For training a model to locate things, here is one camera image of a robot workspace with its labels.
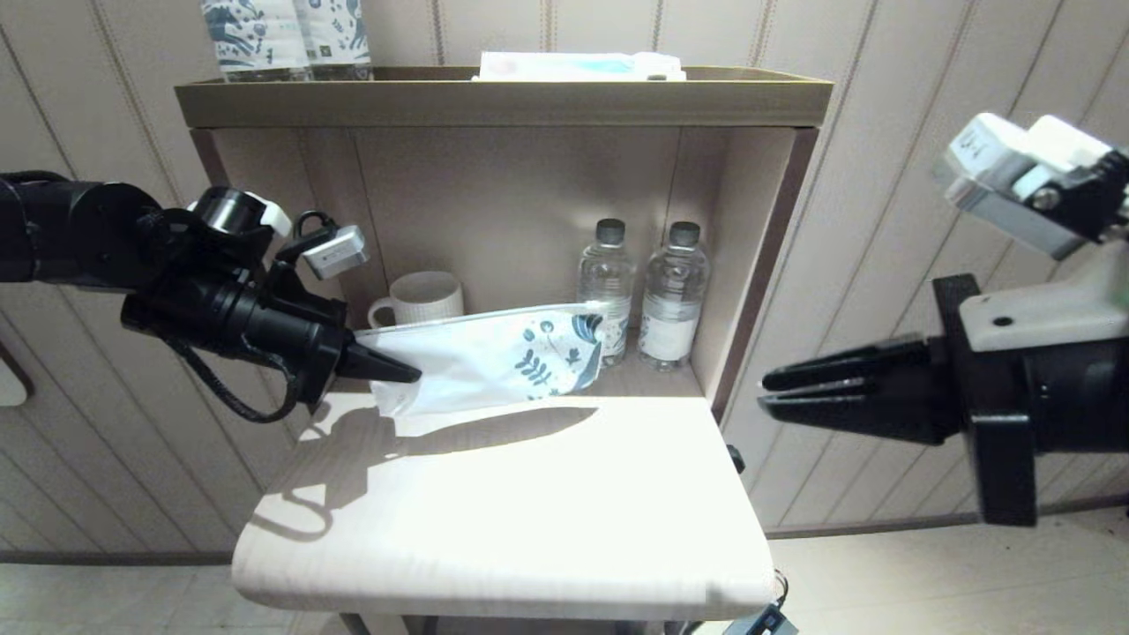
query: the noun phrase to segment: white table surface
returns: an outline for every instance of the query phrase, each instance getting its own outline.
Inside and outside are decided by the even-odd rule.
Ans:
[[[379,418],[335,389],[239,537],[236,588],[338,612],[723,619],[772,560],[689,369],[599,391]]]

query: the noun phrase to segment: plastic bottle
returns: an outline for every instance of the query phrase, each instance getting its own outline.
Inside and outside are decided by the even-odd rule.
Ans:
[[[360,1],[294,0],[314,79],[349,81],[371,76]]]
[[[656,371],[673,371],[690,359],[709,281],[700,235],[697,224],[675,223],[666,246],[647,263],[639,357]]]
[[[309,58],[290,0],[201,0],[227,81],[307,81]]]
[[[605,218],[596,224],[596,242],[585,247],[580,255],[577,299],[602,303],[604,348],[601,363],[604,367],[622,362],[627,350],[636,267],[623,249],[625,233],[622,220]]]

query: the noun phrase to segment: mug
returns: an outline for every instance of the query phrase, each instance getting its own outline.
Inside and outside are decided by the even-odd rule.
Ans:
[[[368,323],[374,329],[387,327],[376,321],[376,312],[392,308],[396,324],[414,324],[463,315],[463,285],[446,271],[417,271],[388,287],[388,297],[368,307]]]

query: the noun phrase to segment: striped wall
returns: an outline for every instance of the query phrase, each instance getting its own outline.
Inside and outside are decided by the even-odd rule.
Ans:
[[[383,64],[473,64],[482,49],[659,50],[837,82],[726,437],[770,530],[972,508],[959,440],[922,451],[779,424],[755,407],[773,366],[913,330],[937,331],[927,280],[986,288],[1067,275],[959,217],[928,167],[980,111],[1054,113],[1129,142],[1129,5],[1113,0],[365,0]],[[122,180],[164,203],[207,177],[172,86],[216,76],[196,3],[0,3],[0,169]],[[317,171],[288,145],[289,168]],[[296,201],[333,192],[291,181]],[[254,426],[217,405],[163,345],[117,327],[119,299],[0,286],[0,345],[34,397],[0,409],[0,551],[226,551],[287,460],[300,415]],[[270,373],[216,360],[265,408]],[[1129,490],[1129,456],[1052,455],[1047,503]]]

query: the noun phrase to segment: floor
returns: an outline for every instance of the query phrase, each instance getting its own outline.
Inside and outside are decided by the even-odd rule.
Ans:
[[[785,614],[805,635],[1129,635],[1124,508],[1044,517],[1035,530],[965,525],[771,546],[791,584]],[[438,630],[589,632],[544,626],[443,619]],[[333,616],[244,600],[227,567],[0,565],[0,635],[49,633],[345,635]]]

